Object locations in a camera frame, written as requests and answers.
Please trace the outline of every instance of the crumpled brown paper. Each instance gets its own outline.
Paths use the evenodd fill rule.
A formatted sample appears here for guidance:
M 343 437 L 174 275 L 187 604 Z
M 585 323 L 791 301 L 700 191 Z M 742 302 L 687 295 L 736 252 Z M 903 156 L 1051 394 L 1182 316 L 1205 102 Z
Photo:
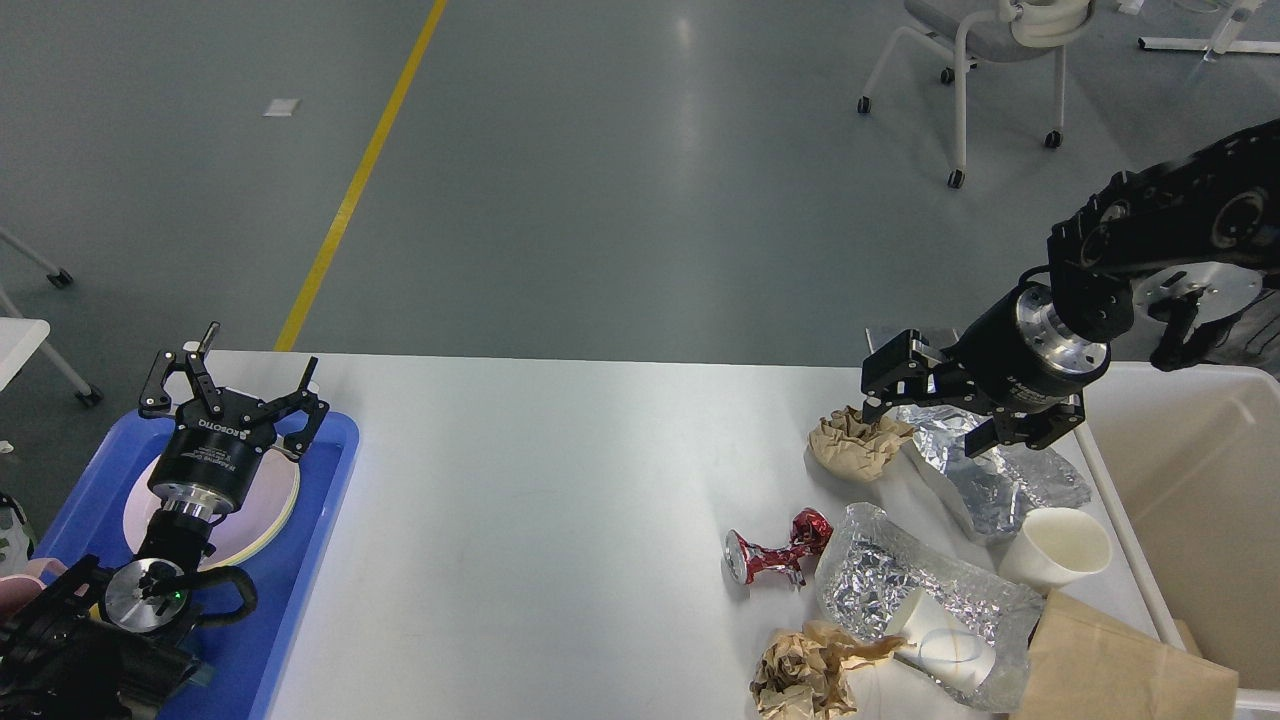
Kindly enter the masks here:
M 833 720 L 856 712 L 842 674 L 893 657 L 902 638 L 865 644 L 838 625 L 822 620 L 804 632 L 778 630 L 751 682 L 755 708 L 764 720 Z
M 888 416 L 868 425 L 860 410 L 846 406 L 818 420 L 809 433 L 809 450 L 832 475 L 869 483 L 914 433 L 914 427 Z

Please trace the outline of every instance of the white paper cup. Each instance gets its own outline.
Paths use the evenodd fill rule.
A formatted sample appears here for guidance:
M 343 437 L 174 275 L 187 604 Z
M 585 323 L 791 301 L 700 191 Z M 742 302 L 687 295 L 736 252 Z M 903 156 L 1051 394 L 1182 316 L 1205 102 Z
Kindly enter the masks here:
M 1001 578 L 1024 583 L 1041 594 L 1101 573 L 1111 564 L 1111 539 L 1083 510 L 1037 507 L 1000 562 Z
M 996 665 L 996 648 L 969 632 L 923 588 L 906 596 L 884 634 L 906 639 L 897 657 L 963 693 L 978 689 Z

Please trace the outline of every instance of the white bin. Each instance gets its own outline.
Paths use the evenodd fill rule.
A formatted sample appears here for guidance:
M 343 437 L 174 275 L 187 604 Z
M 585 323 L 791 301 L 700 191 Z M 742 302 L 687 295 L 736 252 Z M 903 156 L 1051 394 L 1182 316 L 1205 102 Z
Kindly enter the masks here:
M 1116 363 L 1085 413 L 1171 615 L 1240 673 L 1239 707 L 1280 711 L 1280 383 Z

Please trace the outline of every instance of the blue tray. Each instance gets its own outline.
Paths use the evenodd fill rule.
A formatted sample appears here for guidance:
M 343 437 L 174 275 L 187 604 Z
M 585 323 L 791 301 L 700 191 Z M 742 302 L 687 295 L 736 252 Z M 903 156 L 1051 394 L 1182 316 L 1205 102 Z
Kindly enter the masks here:
M 294 415 L 278 428 L 282 434 L 289 433 L 300 429 L 302 420 L 302 415 Z M 120 527 L 124 501 L 172 433 L 169 419 L 143 420 L 133 414 L 120 418 L 36 548 L 37 557 L 58 557 L 70 565 L 93 553 L 106 568 L 127 564 L 133 553 Z M 182 689 L 161 708 L 160 720 L 266 716 L 342 505 L 358 442 L 360 430 L 351 418 L 339 413 L 325 416 L 302 456 L 293 514 L 275 539 L 241 565 L 257 585 L 257 610 L 234 625 L 192 633 L 200 657 L 214 666 L 214 679 L 209 687 Z M 212 612 L 239 603 L 230 587 L 205 591 L 198 598 Z

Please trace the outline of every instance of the gray chair seat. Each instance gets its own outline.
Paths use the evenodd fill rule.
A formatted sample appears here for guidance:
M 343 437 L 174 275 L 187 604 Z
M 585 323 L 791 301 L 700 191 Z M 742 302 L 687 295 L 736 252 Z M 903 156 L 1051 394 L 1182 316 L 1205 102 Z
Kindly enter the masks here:
M 992 0 L 905 0 L 905 5 L 911 17 L 950 40 L 955 40 L 965 15 L 995 9 Z M 992 63 L 1030 60 L 1053 50 L 1019 44 L 1009 23 L 998 20 L 975 23 L 965 45 L 974 55 Z

